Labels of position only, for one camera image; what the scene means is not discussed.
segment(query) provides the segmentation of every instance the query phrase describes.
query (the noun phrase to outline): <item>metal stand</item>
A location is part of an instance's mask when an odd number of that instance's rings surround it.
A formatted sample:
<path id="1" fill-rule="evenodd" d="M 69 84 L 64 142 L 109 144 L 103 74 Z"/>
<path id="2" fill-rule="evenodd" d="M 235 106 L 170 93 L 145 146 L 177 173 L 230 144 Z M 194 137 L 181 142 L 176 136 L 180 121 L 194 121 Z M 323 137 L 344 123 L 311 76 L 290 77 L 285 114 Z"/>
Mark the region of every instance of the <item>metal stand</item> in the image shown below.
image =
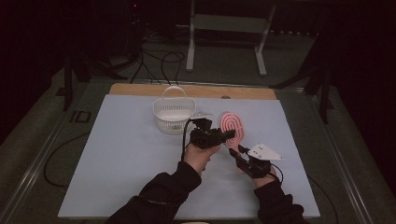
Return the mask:
<path id="1" fill-rule="evenodd" d="M 262 49 L 271 27 L 271 21 L 274 17 L 276 6 L 271 7 L 271 11 L 267 19 L 245 18 L 245 17 L 228 17 L 195 14 L 195 0 L 191 0 L 191 16 L 190 16 L 190 44 L 187 54 L 186 70 L 191 72 L 194 67 L 195 54 L 195 29 L 217 30 L 217 31 L 234 31 L 246 33 L 262 34 L 262 40 L 259 46 L 254 48 L 256 54 L 257 65 L 259 67 L 259 75 L 265 77 L 267 71 L 265 69 L 264 59 L 262 58 Z"/>

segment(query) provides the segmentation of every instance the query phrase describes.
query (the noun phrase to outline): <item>red spiral pattern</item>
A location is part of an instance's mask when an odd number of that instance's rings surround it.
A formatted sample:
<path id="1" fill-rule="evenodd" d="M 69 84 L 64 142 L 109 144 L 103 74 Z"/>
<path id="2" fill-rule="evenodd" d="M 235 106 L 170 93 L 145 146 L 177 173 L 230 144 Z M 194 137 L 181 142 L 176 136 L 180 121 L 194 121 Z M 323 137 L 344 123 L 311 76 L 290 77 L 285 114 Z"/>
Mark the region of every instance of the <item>red spiral pattern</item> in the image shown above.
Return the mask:
<path id="1" fill-rule="evenodd" d="M 219 126 L 222 132 L 235 130 L 235 138 L 228 139 L 225 146 L 238 151 L 238 145 L 245 137 L 244 126 L 239 116 L 232 112 L 227 112 L 220 115 Z"/>

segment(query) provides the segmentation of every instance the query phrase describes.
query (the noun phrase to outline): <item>white table surface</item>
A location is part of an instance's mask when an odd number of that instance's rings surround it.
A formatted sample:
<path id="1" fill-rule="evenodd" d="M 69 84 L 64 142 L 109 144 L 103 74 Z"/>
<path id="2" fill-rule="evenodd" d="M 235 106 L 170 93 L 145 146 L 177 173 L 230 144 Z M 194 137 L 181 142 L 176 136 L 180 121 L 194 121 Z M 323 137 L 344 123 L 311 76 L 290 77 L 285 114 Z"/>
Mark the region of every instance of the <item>white table surface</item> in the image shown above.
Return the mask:
<path id="1" fill-rule="evenodd" d="M 107 95 L 64 197 L 59 217 L 110 217 L 158 173 L 177 168 L 182 135 L 158 130 L 152 113 L 153 96 Z M 277 100 L 194 98 L 196 111 L 237 113 L 245 127 L 244 147 L 264 143 L 284 157 L 274 161 L 284 174 L 282 189 L 304 207 L 305 217 L 318 217 L 318 206 Z M 212 156 L 203 183 L 181 205 L 179 219 L 256 218 L 258 201 L 247 175 L 236 171 L 228 148 Z"/>

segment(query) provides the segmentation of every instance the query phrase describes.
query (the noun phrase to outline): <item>plastic basket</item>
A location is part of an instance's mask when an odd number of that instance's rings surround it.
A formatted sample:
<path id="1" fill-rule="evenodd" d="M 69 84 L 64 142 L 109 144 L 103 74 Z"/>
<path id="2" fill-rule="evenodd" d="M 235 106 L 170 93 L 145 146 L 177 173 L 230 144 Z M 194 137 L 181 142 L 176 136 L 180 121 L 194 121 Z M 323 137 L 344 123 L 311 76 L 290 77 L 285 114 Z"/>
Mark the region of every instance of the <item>plastic basket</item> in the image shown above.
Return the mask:
<path id="1" fill-rule="evenodd" d="M 165 97 L 170 90 L 180 90 L 183 97 Z M 163 91 L 163 98 L 156 100 L 152 109 L 156 117 L 158 129 L 163 133 L 182 134 L 187 120 L 195 112 L 195 101 L 186 96 L 186 92 L 178 86 L 171 86 Z"/>

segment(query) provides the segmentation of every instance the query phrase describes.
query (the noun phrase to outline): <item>hand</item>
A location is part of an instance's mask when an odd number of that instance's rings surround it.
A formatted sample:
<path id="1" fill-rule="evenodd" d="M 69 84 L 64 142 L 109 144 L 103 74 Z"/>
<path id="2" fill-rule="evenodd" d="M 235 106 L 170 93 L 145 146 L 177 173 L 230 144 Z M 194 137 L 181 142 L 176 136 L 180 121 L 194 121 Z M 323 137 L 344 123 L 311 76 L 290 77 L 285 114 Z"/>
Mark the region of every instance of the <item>hand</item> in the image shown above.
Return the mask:
<path id="1" fill-rule="evenodd" d="M 276 171 L 275 171 L 273 166 L 271 166 L 271 174 L 276 175 Z M 253 183 L 254 183 L 254 185 L 256 186 L 256 189 L 257 189 L 257 188 L 260 188 L 260 187 L 262 187 L 262 186 L 264 186 L 264 185 L 266 185 L 268 183 L 273 182 L 276 179 L 273 176 L 271 176 L 271 175 L 266 175 L 263 178 L 256 178 L 256 179 L 252 179 L 252 180 L 253 180 Z"/>
<path id="2" fill-rule="evenodd" d="M 184 162 L 188 163 L 198 175 L 202 174 L 210 157 L 220 150 L 220 146 L 200 149 L 198 146 L 190 143 L 184 154 Z"/>

